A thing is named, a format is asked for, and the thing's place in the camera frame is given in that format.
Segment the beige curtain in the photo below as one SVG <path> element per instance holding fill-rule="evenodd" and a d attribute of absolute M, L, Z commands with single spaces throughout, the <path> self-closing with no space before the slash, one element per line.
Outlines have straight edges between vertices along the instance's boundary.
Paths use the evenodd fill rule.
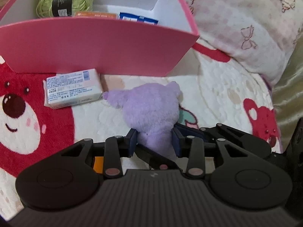
<path fill-rule="evenodd" d="M 299 118 L 303 117 L 303 37 L 273 89 L 273 103 L 282 145 L 286 149 Z"/>

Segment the ribbed black surface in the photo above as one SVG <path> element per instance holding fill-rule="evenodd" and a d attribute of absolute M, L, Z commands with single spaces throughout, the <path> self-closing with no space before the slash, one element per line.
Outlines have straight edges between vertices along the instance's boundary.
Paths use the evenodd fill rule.
<path fill-rule="evenodd" d="M 62 212 L 24 209 L 13 227 L 295 227 L 282 208 L 247 212 L 224 205 L 202 181 L 179 171 L 128 170 L 88 202 Z"/>

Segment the bear nose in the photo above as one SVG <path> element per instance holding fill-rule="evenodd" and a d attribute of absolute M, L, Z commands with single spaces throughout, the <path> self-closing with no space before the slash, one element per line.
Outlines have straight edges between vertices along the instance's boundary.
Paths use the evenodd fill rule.
<path fill-rule="evenodd" d="M 268 142 L 269 145 L 273 148 L 276 145 L 277 139 L 274 135 L 270 135 Z"/>
<path fill-rule="evenodd" d="M 7 116 L 17 119 L 25 112 L 25 101 L 16 94 L 6 94 L 2 101 L 2 109 Z"/>

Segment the pink box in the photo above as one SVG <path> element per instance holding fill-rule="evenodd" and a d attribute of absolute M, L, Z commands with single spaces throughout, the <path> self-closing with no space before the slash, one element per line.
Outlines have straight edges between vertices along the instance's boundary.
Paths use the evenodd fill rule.
<path fill-rule="evenodd" d="M 184 0 L 94 0 L 94 11 L 134 13 L 158 25 L 88 17 L 37 19 L 39 0 L 0 11 L 0 56 L 17 73 L 166 76 L 199 37 Z"/>

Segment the bear eye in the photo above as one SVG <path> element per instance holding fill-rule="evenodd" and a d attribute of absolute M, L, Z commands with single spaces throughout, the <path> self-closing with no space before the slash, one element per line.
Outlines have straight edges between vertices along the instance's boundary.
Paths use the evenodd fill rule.
<path fill-rule="evenodd" d="M 5 83 L 4 83 L 4 88 L 8 88 L 9 85 L 10 85 L 9 81 L 5 81 Z"/>
<path fill-rule="evenodd" d="M 28 87 L 25 87 L 24 90 L 23 90 L 23 92 L 24 92 L 24 94 L 27 95 L 27 94 L 29 93 L 29 88 L 28 88 Z"/>

